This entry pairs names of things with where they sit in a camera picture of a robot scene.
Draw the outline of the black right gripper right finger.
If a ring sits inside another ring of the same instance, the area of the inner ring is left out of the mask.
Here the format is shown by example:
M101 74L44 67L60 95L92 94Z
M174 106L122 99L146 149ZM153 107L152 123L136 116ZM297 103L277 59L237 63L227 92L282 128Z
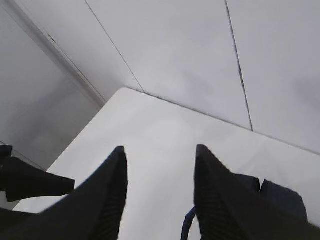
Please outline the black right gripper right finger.
M240 182L203 144L196 147L194 206L203 240L318 240L319 227Z

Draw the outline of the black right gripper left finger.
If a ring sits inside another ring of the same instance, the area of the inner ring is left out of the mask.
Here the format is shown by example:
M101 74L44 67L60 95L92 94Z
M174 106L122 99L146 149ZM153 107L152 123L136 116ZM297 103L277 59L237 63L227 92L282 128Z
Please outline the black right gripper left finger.
M128 190L125 148L117 146L74 192L38 214L7 211L2 240L116 240Z

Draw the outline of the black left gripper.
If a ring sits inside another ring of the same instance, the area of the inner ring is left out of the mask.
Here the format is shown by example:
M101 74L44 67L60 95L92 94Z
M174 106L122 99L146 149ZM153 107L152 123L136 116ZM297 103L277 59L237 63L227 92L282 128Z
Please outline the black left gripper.
M51 174L12 157L11 145L0 145L0 190L8 202L70 194L75 180Z

